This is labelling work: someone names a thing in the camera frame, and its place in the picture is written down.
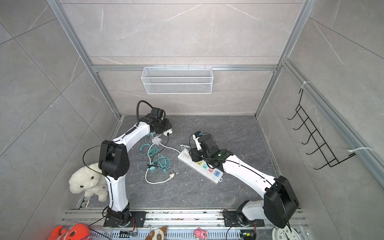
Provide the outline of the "white charger with black cable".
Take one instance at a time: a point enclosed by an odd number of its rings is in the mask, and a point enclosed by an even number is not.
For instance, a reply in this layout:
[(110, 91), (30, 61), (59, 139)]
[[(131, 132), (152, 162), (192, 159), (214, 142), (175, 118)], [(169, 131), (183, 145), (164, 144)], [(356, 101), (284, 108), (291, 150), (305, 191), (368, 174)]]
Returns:
[(171, 162), (168, 157), (165, 157), (162, 155), (162, 152), (168, 148), (168, 143), (170, 139), (170, 135), (172, 134), (172, 130), (168, 130), (165, 132), (165, 136), (167, 137), (166, 142), (163, 144), (161, 143), (153, 143), (150, 145), (149, 150), (147, 152), (147, 155), (149, 157), (149, 164), (148, 168), (150, 165), (153, 164), (158, 164), (159, 168), (162, 169), (164, 172), (167, 171), (167, 169), (170, 168)]

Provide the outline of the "white multicolour power strip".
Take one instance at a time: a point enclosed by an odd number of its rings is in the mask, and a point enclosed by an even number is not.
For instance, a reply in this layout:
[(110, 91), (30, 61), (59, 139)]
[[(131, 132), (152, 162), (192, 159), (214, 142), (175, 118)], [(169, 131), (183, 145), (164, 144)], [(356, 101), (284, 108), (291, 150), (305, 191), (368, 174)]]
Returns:
[(182, 151), (180, 152), (177, 149), (174, 149), (172, 147), (168, 147), (167, 149), (171, 149), (179, 153), (178, 159), (182, 163), (186, 164), (199, 174), (203, 175), (207, 179), (209, 179), (211, 182), (218, 184), (222, 182), (222, 177), (224, 173), (220, 171), (219, 169), (211, 169), (209, 168), (208, 164), (205, 161), (199, 161), (199, 162), (193, 162), (192, 157), (188, 154), (183, 153)]

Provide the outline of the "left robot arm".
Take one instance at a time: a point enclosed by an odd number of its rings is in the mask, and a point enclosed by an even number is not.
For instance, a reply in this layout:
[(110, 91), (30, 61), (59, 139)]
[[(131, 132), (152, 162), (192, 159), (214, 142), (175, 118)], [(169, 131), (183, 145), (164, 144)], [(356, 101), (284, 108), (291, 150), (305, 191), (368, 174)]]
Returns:
[(149, 133), (172, 131), (172, 124), (163, 109), (140, 100), (136, 107), (136, 124), (121, 136), (100, 145), (99, 168), (107, 181), (110, 203), (107, 217), (126, 225), (131, 220), (130, 205), (126, 194), (126, 174), (130, 168), (129, 150)]

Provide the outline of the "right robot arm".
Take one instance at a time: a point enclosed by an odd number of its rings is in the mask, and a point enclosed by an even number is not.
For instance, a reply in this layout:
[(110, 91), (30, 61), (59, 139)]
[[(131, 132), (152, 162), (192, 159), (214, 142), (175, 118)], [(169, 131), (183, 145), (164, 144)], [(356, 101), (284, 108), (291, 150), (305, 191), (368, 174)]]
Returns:
[(289, 182), (264, 174), (242, 161), (233, 152), (220, 149), (209, 133), (195, 132), (189, 137), (192, 161), (205, 161), (209, 168), (232, 175), (252, 188), (261, 201), (245, 201), (236, 210), (235, 221), (245, 226), (255, 220), (267, 218), (274, 226), (285, 228), (300, 203)]

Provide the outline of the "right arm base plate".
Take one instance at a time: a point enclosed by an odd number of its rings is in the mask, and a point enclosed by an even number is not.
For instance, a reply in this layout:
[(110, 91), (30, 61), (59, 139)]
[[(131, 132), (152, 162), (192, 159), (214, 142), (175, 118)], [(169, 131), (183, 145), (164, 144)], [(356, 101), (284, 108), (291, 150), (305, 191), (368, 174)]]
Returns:
[(248, 220), (242, 213), (223, 210), (222, 215), (226, 227), (264, 227), (265, 222), (261, 219)]

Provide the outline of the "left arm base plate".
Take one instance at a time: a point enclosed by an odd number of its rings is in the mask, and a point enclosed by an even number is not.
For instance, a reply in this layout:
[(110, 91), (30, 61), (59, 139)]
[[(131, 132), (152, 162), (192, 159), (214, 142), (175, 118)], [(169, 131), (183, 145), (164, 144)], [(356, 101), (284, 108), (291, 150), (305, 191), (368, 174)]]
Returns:
[(115, 212), (107, 213), (103, 227), (111, 228), (132, 228), (134, 225), (137, 228), (142, 228), (146, 219), (147, 212)]

